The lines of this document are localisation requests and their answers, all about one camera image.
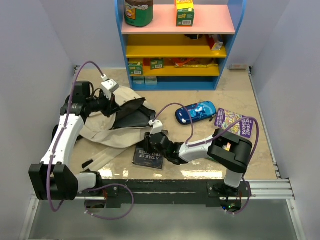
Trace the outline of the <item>beige canvas backpack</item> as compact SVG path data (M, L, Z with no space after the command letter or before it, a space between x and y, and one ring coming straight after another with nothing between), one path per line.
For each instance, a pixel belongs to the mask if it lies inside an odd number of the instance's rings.
M99 171L141 142L150 130L149 121L156 116L154 107L132 89L120 86L113 94L120 111L110 117L100 111L91 113L77 134L94 146L104 147L84 164L84 171Z

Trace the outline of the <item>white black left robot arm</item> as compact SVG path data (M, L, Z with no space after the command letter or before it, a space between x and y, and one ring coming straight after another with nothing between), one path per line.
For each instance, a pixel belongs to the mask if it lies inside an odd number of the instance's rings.
M119 85L113 79L101 83L98 96L93 95L91 86L89 81L74 84L60 109L59 124L47 153L40 163L29 168L28 174L39 200L71 201L82 191L99 196L104 190L97 172L74 175L68 167L77 138L90 114L100 112L110 117L121 109L114 95Z

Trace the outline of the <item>dark Tale of Two Cities book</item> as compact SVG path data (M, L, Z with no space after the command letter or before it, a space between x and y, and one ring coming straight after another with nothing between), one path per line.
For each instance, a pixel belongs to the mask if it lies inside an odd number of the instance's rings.
M161 170L164 164L164 157L159 153L148 153L143 148L143 141L136 144L132 163L140 167L148 167Z

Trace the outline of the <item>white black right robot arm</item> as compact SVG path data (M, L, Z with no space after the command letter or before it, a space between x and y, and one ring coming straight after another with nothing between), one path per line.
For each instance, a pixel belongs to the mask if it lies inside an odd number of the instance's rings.
M150 153L158 153L174 165L184 165L198 159L211 158L226 168L224 183L215 191L233 197L241 190L241 180L256 150L257 143L223 129L189 144L172 142L163 132L147 132L142 147Z

